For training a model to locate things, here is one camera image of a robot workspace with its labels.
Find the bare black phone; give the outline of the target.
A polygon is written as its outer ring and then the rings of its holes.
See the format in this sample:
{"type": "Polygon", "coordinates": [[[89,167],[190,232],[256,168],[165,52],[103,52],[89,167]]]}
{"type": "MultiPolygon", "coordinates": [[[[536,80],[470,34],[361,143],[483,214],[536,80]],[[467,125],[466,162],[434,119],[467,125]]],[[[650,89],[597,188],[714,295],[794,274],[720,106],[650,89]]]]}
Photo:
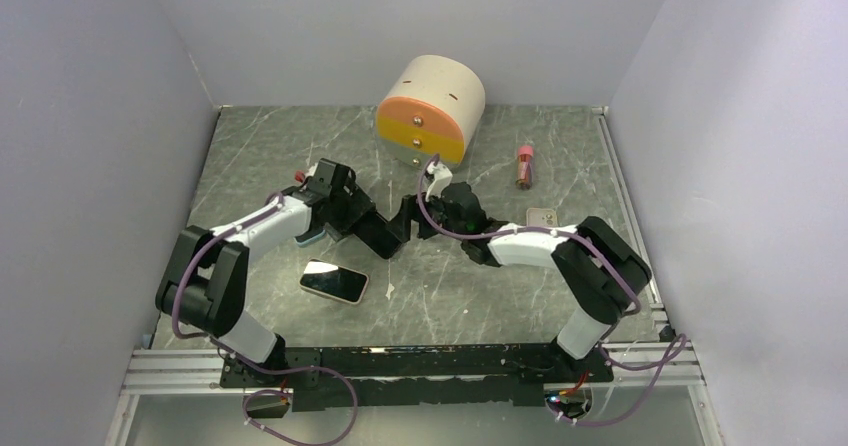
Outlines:
{"type": "Polygon", "coordinates": [[[403,245],[403,241],[393,233],[386,219],[383,231],[356,231],[355,236],[384,260],[391,259],[403,245]]]}

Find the round pastel drawer cabinet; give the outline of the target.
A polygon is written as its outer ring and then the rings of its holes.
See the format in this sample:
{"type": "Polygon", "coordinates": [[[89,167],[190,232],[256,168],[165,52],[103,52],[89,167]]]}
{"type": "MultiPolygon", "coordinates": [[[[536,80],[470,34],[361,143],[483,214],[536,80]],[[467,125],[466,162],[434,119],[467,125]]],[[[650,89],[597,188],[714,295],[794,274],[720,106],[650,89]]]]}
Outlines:
{"type": "Polygon", "coordinates": [[[439,55],[413,58],[375,113],[376,135],[399,161],[421,166],[438,154],[460,165],[486,106],[480,78],[468,66],[439,55]]]}

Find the phone in blue case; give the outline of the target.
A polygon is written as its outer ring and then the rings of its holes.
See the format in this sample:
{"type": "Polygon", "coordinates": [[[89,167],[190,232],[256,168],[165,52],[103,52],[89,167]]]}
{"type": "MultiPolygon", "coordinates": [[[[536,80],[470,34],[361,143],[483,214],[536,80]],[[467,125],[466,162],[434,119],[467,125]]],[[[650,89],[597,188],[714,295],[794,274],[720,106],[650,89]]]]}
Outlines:
{"type": "Polygon", "coordinates": [[[324,230],[316,230],[304,233],[303,235],[297,236],[295,238],[296,244],[303,248],[308,245],[314,244],[317,241],[320,241],[326,236],[326,232],[324,230]]]}

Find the pink capped marker tube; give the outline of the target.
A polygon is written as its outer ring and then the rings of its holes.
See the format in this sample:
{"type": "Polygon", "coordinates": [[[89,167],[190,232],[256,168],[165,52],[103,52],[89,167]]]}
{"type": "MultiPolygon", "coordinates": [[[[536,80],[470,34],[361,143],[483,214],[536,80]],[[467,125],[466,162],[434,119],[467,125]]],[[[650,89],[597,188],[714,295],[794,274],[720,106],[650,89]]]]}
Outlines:
{"type": "Polygon", "coordinates": [[[521,190],[529,190],[533,186],[534,148],[531,145],[523,145],[519,147],[517,150],[516,159],[516,187],[521,190]]]}

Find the phone in cream case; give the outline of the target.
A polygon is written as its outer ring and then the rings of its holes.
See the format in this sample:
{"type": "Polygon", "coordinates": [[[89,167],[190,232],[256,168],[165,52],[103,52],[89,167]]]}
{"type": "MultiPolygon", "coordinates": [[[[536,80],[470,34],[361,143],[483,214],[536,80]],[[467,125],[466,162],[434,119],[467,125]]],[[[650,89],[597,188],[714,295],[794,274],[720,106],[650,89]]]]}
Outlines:
{"type": "Polygon", "coordinates": [[[299,279],[302,290],[351,305],[361,302],[368,284],[366,274],[318,259],[307,262],[299,279]]]}

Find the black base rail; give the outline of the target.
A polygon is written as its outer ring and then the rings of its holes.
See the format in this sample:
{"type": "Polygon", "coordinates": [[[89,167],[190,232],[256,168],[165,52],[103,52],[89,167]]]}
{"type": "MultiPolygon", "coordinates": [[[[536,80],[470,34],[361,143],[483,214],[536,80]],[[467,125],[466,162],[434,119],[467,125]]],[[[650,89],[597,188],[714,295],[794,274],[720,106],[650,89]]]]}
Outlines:
{"type": "Polygon", "coordinates": [[[223,389],[279,388],[292,393],[296,412],[419,404],[507,402],[537,406],[545,393],[614,376],[598,352],[574,359],[556,343],[395,347],[290,347],[286,375],[260,373],[232,357],[223,389]]]}

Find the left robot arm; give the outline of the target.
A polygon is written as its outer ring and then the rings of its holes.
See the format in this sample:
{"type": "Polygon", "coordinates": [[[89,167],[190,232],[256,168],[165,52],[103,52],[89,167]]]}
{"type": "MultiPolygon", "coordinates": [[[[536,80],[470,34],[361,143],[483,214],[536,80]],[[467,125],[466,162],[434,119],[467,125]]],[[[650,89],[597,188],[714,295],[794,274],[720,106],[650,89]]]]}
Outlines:
{"type": "Polygon", "coordinates": [[[286,372],[286,343],[245,309],[249,266],[283,242],[323,232],[335,240],[355,236],[383,259],[400,246],[353,169],[322,159],[297,185],[272,193],[243,218],[211,229],[185,228],[155,306],[170,317],[176,337],[207,337],[247,359],[246,371],[258,384],[275,385],[286,372]]]}

